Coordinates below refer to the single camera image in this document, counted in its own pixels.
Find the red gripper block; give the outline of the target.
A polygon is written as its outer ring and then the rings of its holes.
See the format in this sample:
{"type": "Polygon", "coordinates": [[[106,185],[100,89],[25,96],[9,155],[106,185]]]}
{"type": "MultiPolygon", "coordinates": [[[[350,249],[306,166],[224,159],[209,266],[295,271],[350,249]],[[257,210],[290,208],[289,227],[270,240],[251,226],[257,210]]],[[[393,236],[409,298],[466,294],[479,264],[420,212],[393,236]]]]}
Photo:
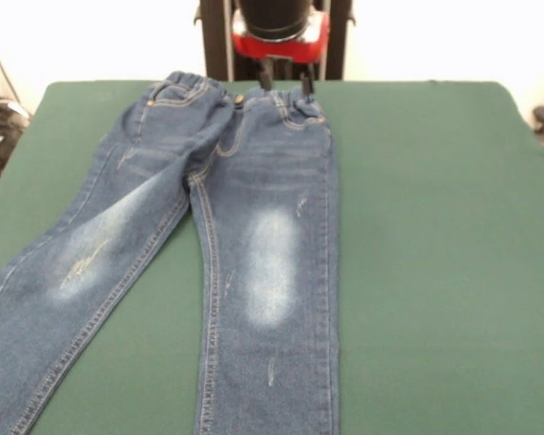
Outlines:
{"type": "Polygon", "coordinates": [[[307,17],[304,30],[295,37],[278,41],[256,38],[248,31],[246,21],[240,12],[232,18],[231,39],[236,51],[248,58],[261,60],[258,80],[260,87],[269,92],[273,84],[272,58],[290,59],[295,63],[308,63],[300,73],[302,93],[313,95],[315,92],[315,66],[327,47],[330,32],[329,14],[311,12],[307,17]]]}

